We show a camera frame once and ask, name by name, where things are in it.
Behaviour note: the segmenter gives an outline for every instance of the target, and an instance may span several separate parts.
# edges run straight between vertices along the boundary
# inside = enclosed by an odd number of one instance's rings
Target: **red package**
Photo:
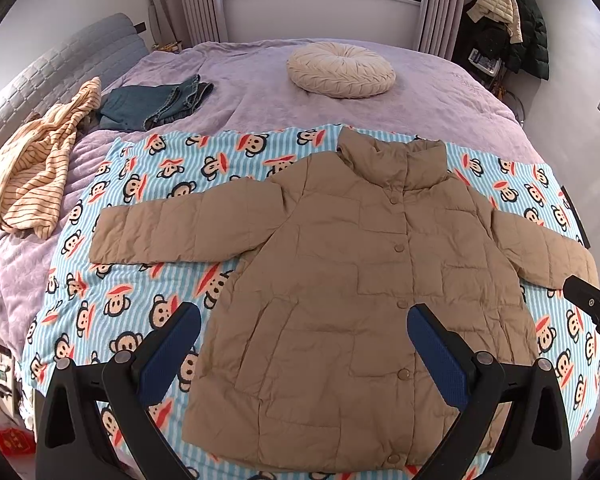
[[[0,430],[0,452],[4,456],[28,455],[36,452],[33,432],[17,428]]]

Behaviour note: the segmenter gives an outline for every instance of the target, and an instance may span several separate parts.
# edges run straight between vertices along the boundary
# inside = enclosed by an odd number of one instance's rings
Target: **jacket sleeve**
[[[222,262],[264,243],[300,200],[308,163],[284,178],[240,178],[202,193],[104,208],[89,251],[99,264]]]
[[[520,278],[557,290],[575,274],[598,286],[596,263],[583,245],[522,216],[499,211],[478,191],[468,189],[482,224]]]

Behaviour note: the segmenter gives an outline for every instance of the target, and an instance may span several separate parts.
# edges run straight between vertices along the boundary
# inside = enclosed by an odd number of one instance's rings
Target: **blue gripper pad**
[[[181,309],[184,314],[177,316]],[[171,319],[162,328],[154,331],[156,336],[163,330],[167,331],[167,335],[140,371],[138,399],[144,407],[162,402],[173,378],[180,370],[180,365],[200,335],[201,325],[198,307],[184,301]],[[148,343],[154,332],[151,332],[142,344]]]
[[[466,375],[417,306],[410,308],[407,314],[407,334],[442,398],[462,412],[469,403]]]

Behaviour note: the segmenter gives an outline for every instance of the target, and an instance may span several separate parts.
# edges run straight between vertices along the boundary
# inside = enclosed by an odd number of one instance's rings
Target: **dark green puffer coat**
[[[536,0],[516,0],[520,12],[522,43],[512,44],[506,67],[517,73],[520,69],[540,79],[549,79],[549,51],[546,25]]]

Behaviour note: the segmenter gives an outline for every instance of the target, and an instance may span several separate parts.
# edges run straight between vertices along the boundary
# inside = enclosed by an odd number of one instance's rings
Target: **monkey print blanket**
[[[236,260],[208,264],[94,266],[89,263],[91,237],[102,208],[201,192],[234,178],[264,179],[314,152],[335,150],[340,125],[311,130],[288,128],[261,134],[222,132],[199,136],[172,132],[152,135],[137,144],[117,140],[64,226],[48,274],[45,305],[33,321],[23,355],[23,380],[45,393],[55,362],[64,356],[77,364],[107,361],[120,349],[134,350],[151,330],[162,326],[181,301],[202,312],[200,338],[180,367],[164,400],[150,408],[162,430],[193,475],[248,480],[324,480],[325,473],[257,472],[206,454],[181,440],[182,417],[190,378],[204,339],[205,326],[225,279]],[[362,130],[381,140],[409,142],[413,136]],[[520,164],[447,143],[448,169],[486,195],[494,207],[526,217],[576,240],[581,234],[551,168]],[[520,284],[536,322],[538,348],[550,359],[562,388],[571,437],[582,430],[598,398],[600,340],[589,317],[568,303],[560,290]],[[102,421],[113,446],[124,439],[107,406]],[[467,478],[479,474],[488,455],[477,456]],[[377,471],[365,480],[410,478]],[[346,480],[360,473],[338,474]]]

